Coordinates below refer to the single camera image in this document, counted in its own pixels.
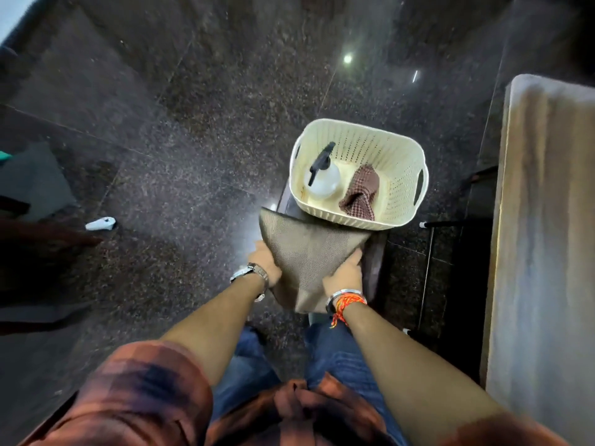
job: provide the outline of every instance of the basket handle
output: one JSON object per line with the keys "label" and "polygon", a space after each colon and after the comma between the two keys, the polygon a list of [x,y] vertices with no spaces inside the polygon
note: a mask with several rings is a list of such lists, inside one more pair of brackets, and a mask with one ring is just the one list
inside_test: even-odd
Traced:
{"label": "basket handle", "polygon": [[421,171],[424,172],[424,182],[421,184],[420,196],[417,198],[417,202],[415,202],[415,205],[413,206],[415,208],[415,212],[417,212],[417,209],[420,207],[421,202],[424,201],[425,194],[428,192],[428,184],[430,183],[428,181],[428,176],[430,173],[428,172],[428,166],[426,163],[424,163],[424,167],[421,169]]}

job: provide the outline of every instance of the jeans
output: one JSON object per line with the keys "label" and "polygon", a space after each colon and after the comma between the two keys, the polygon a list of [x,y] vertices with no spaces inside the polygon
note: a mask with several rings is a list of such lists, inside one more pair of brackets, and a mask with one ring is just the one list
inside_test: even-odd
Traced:
{"label": "jeans", "polygon": [[[305,374],[308,388],[317,387],[324,373],[328,372],[366,399],[384,419],[387,433],[392,439],[399,446],[406,446],[408,443],[386,407],[378,385],[348,327],[342,322],[333,329],[330,328],[330,321],[312,324],[306,331],[305,341],[310,352],[310,362]],[[265,358],[257,334],[244,327],[234,356],[221,382],[213,389],[211,421],[279,383],[281,381]]]}

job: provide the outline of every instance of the black spray nozzle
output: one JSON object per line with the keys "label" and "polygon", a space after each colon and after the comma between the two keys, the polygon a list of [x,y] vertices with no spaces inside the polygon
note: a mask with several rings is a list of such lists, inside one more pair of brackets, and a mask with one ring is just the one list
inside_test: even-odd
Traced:
{"label": "black spray nozzle", "polygon": [[331,165],[331,153],[333,152],[335,143],[329,142],[326,147],[324,147],[323,151],[316,157],[314,163],[310,166],[310,181],[308,181],[308,186],[312,186],[314,183],[314,178],[316,177],[317,171],[325,171]]}

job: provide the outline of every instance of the cream-colored basket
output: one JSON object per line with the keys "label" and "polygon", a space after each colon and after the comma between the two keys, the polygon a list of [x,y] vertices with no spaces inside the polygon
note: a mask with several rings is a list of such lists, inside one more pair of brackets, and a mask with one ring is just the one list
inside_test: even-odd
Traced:
{"label": "cream-colored basket", "polygon": [[[331,160],[341,172],[341,187],[331,197],[316,200],[303,184],[304,174],[329,142],[335,142]],[[375,221],[349,216],[338,207],[355,171],[372,164],[380,177],[374,202]],[[340,120],[318,119],[306,126],[296,141],[289,164],[289,188],[297,205],[308,214],[337,224],[366,230],[386,230],[407,224],[428,190],[428,168],[421,146],[412,138]],[[423,183],[414,201],[420,173]]]}

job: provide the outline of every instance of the shirt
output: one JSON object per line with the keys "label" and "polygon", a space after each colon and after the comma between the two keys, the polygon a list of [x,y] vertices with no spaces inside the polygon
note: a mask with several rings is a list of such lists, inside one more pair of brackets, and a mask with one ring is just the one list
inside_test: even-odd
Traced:
{"label": "shirt", "polygon": [[[263,391],[209,425],[212,391],[191,352],[143,341],[116,350],[70,410],[21,446],[393,444],[384,421],[330,374],[319,387],[293,380]],[[444,446],[567,446],[537,423],[499,415],[461,427]]]}

